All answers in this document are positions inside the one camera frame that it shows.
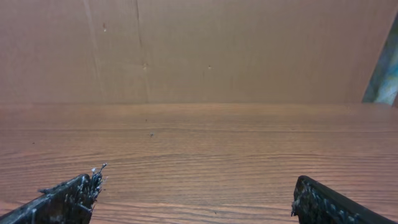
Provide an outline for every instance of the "wooden tabletop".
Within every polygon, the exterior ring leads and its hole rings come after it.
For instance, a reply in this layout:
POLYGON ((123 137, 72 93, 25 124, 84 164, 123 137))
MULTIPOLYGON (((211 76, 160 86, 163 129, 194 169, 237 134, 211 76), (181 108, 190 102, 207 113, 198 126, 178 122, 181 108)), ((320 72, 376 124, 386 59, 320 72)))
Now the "wooden tabletop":
POLYGON ((92 223, 298 223, 308 175, 398 221, 387 105, 2 105, 0 213, 107 162, 92 223))

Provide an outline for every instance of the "beige wall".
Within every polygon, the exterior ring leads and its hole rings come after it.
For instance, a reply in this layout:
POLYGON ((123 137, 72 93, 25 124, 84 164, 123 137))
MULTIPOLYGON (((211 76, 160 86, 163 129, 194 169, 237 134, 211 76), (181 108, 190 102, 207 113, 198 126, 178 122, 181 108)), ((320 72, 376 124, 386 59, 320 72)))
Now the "beige wall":
POLYGON ((0 103, 360 102, 396 0, 0 1, 0 103))

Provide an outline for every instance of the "wooden surface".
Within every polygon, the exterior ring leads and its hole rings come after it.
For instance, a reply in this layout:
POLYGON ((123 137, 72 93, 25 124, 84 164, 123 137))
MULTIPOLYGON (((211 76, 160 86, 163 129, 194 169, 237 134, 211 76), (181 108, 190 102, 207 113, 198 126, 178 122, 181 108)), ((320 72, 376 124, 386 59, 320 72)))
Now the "wooden surface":
POLYGON ((92 223, 297 223, 300 175, 398 221, 397 161, 389 105, 0 106, 0 213, 107 162, 92 223))
POLYGON ((397 7, 2 0, 0 102, 359 103, 397 7))

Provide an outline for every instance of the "vertical mark on wall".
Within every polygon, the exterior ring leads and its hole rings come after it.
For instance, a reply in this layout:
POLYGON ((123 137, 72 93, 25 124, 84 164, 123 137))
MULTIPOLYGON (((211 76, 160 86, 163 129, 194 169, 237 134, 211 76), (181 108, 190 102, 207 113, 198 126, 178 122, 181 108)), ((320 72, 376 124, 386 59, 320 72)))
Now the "vertical mark on wall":
POLYGON ((91 37, 91 43, 93 44, 93 59, 94 59, 94 66, 95 66, 95 78, 98 82, 99 85, 99 90, 101 92, 101 99, 104 101, 104 88, 102 86, 102 82, 100 79, 100 60, 98 58, 98 45, 97 45, 97 40, 95 37, 95 30, 94 30, 94 25, 93 25, 93 18, 91 16, 91 10, 90 10, 90 5, 88 4, 88 0, 83 0, 83 3, 85 5, 85 11, 86 11, 86 17, 88 21, 88 27, 90 29, 90 37, 91 37))
POLYGON ((145 61, 145 53, 144 53, 144 46, 142 44, 142 37, 141 37, 141 25, 140 25, 140 19, 139 19, 139 5, 138 5, 138 0, 134 0, 136 3, 136 21, 137 21, 137 33, 138 33, 138 41, 139 41, 139 54, 141 57, 141 65, 142 65, 142 69, 144 71, 144 80, 145 80, 145 89, 146 89, 146 93, 147 93, 147 103, 149 103, 149 99, 150 99, 150 92, 149 92, 149 84, 148 84, 148 75, 147 75, 147 67, 148 64, 145 61))

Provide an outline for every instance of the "wooden table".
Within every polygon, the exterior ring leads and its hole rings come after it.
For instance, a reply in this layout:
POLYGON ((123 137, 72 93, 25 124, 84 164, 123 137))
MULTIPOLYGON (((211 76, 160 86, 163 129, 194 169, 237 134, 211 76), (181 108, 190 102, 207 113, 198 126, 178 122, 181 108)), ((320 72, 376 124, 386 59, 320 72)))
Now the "wooden table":
POLYGON ((387 105, 0 106, 1 213, 104 162, 92 223, 298 223, 299 175, 398 221, 387 105))

